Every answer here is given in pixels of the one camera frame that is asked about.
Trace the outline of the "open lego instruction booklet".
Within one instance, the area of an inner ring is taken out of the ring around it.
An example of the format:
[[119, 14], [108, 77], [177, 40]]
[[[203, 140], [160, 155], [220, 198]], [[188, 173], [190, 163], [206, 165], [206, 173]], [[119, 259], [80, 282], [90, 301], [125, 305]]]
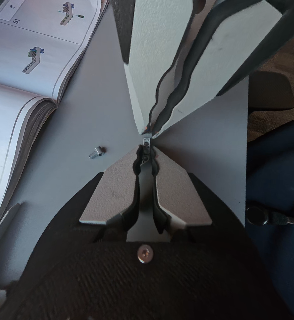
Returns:
[[0, 1], [0, 224], [109, 1]]

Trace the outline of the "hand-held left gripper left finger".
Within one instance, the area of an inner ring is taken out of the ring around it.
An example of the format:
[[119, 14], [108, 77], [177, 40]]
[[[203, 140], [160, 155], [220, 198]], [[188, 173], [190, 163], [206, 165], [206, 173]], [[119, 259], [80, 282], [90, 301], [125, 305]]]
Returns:
[[140, 172], [141, 146], [136, 146], [105, 170], [79, 222], [128, 231], [138, 220]]

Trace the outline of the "black rounded object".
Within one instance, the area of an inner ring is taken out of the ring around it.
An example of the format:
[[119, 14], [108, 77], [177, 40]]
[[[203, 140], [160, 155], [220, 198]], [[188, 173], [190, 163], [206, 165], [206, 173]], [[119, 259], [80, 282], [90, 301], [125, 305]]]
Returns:
[[254, 71], [249, 75], [248, 114], [293, 108], [294, 94], [285, 75], [269, 71]]

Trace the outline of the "grey bent lego beam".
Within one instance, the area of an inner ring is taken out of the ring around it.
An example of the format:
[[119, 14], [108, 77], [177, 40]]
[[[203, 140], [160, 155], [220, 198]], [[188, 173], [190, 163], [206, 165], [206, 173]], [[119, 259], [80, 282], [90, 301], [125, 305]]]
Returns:
[[141, 149], [139, 151], [140, 166], [149, 162], [151, 145], [152, 145], [152, 133], [149, 132], [143, 135], [143, 141], [142, 141]]

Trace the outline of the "person's dark blue leg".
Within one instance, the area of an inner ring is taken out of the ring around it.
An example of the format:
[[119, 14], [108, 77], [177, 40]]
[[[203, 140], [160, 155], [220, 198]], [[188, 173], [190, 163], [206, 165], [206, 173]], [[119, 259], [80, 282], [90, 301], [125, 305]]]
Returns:
[[294, 314], [294, 120], [247, 145], [245, 229]]

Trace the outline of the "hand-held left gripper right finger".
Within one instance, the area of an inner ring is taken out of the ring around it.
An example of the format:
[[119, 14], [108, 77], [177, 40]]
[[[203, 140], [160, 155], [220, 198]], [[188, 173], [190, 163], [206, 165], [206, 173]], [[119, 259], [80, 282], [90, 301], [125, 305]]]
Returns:
[[157, 147], [150, 149], [153, 175], [153, 219], [159, 234], [213, 221], [187, 171]]

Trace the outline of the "small grey lego pin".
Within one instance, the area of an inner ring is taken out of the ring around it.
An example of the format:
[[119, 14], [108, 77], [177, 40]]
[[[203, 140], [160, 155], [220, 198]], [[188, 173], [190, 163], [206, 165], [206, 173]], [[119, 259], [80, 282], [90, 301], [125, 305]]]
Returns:
[[101, 146], [97, 146], [91, 154], [89, 154], [90, 159], [101, 157], [105, 154], [105, 149]]

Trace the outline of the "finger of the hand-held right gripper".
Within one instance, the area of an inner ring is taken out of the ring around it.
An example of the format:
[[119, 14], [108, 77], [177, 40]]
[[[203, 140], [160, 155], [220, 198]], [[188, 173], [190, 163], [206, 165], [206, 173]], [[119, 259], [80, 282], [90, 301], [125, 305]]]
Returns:
[[171, 68], [193, 13], [191, 0], [135, 2], [129, 61], [125, 75], [139, 134], [149, 125], [158, 85]]
[[200, 57], [198, 34], [186, 58], [181, 81], [169, 96], [153, 128], [153, 138], [211, 101], [281, 19], [267, 1], [260, 1], [224, 19]]

